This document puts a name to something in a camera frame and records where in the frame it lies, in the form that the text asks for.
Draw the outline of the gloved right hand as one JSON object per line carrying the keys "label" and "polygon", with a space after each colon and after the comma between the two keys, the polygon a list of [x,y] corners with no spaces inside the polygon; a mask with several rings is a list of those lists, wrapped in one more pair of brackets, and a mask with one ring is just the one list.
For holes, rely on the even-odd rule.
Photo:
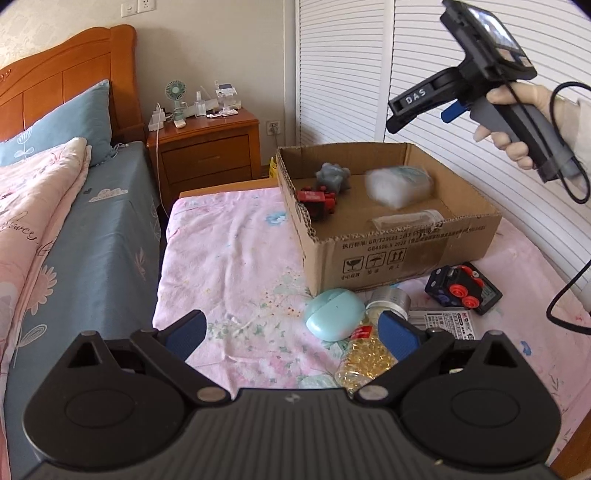
{"label": "gloved right hand", "polygon": [[510,102],[491,103],[487,97],[477,100],[470,117],[492,133],[505,133],[512,142],[522,142],[544,181],[555,179],[560,169],[562,143],[544,114],[527,104],[509,83],[503,86]]}

